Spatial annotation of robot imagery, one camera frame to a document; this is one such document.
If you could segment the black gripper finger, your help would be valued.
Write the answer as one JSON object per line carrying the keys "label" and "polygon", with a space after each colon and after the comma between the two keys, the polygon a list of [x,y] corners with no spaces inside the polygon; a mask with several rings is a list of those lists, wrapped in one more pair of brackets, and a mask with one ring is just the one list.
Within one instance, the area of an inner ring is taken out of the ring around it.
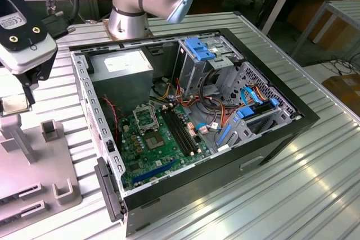
{"label": "black gripper finger", "polygon": [[35,104],[35,98],[32,91],[38,86],[39,81],[45,81],[49,78],[56,55],[57,52],[55,52],[53,56],[44,63],[26,71],[23,74],[15,75],[21,83],[25,97],[31,106]]}

